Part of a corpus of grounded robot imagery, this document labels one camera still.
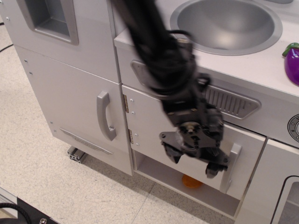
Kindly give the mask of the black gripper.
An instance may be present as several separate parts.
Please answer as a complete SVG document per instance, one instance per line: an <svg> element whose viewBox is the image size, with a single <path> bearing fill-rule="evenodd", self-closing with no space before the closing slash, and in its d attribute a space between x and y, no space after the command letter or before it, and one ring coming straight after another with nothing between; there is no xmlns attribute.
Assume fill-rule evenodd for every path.
<svg viewBox="0 0 299 224"><path fill-rule="evenodd" d="M181 156L207 163L206 176L213 179L227 170L229 155L220 149L224 122L221 112L207 102L204 94L184 100L163 100L164 112L176 127L174 132L161 132L159 138L169 159L178 163Z"/></svg>

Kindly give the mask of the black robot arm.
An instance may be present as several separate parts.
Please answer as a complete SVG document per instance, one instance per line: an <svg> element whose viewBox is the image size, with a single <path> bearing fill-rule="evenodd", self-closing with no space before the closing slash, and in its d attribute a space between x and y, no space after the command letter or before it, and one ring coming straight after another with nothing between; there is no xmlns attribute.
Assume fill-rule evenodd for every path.
<svg viewBox="0 0 299 224"><path fill-rule="evenodd" d="M211 78L197 72L190 34L167 30L152 0L114 0L112 4L146 66L140 82L156 93L177 128L159 135L167 156L174 163L185 154L206 162L208 178L227 170L229 156L220 149L223 117L205 98Z"/></svg>

